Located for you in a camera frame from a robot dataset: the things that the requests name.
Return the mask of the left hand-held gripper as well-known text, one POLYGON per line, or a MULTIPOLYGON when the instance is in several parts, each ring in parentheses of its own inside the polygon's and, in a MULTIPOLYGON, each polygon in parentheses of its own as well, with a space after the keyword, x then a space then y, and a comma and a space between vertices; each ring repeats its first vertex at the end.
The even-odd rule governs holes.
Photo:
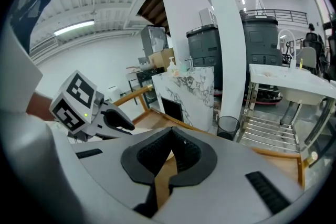
POLYGON ((68 131, 68 137, 87 142, 93 137, 88 127, 93 123, 101 107, 100 114, 105 125, 98 125, 96 136, 104 140, 131 136, 124 128, 133 131, 135 126, 130 118, 116 105, 104 102, 104 95, 97 86, 80 71, 74 71, 60 86, 49 110, 68 131))

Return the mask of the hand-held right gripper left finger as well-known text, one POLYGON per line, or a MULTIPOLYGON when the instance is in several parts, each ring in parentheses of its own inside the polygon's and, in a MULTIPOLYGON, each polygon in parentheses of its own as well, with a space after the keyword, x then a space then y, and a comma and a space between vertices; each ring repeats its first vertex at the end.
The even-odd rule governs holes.
POLYGON ((87 172, 129 209, 164 209, 172 200, 170 127, 73 145, 87 172))

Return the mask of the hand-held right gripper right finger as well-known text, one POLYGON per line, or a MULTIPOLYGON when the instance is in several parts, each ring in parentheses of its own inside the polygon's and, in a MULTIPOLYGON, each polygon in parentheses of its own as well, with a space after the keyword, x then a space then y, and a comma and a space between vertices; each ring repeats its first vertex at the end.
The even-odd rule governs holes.
POLYGON ((253 172, 266 176, 290 203, 302 195, 296 181, 251 148, 197 131, 186 133, 215 150, 217 165, 199 185, 174 188, 157 216, 271 216, 246 178, 253 172))

